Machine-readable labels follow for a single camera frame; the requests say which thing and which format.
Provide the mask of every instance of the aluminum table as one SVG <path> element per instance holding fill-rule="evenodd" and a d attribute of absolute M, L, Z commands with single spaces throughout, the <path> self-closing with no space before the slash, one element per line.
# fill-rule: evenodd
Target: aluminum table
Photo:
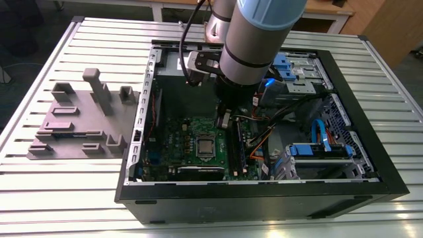
<path fill-rule="evenodd" d="M 179 40 L 175 23 L 75 18 L 0 136 L 0 236 L 423 237 L 423 113 L 372 45 L 356 36 L 291 32 L 284 46 L 332 52 L 411 194 L 335 218 L 141 225 L 113 202 L 121 159 L 25 158 L 56 82 L 88 90 L 99 68 L 109 90 L 140 90 L 151 40 Z M 187 41 L 203 41 L 192 25 Z"/>

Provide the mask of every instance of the blue drive bracket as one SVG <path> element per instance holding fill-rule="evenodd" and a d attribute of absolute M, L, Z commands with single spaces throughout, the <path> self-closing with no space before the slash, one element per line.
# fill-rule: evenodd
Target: blue drive bracket
<path fill-rule="evenodd" d="M 291 70 L 278 70 L 278 72 L 286 81 L 295 81 L 296 80 L 296 75 L 292 73 Z"/>
<path fill-rule="evenodd" d="M 328 135 L 326 133 L 324 129 L 324 123 L 320 119 L 315 119 L 312 121 L 311 125 L 311 142 L 318 143 L 318 134 L 316 134 L 316 126 L 320 128 L 320 143 L 324 145 L 324 150 L 326 151 L 332 151 L 331 146 L 330 146 L 330 140 L 328 140 Z"/>
<path fill-rule="evenodd" d="M 274 60 L 274 66 L 286 81 L 295 81 L 296 76 L 291 70 L 291 62 L 286 59 L 284 54 L 278 54 Z"/>

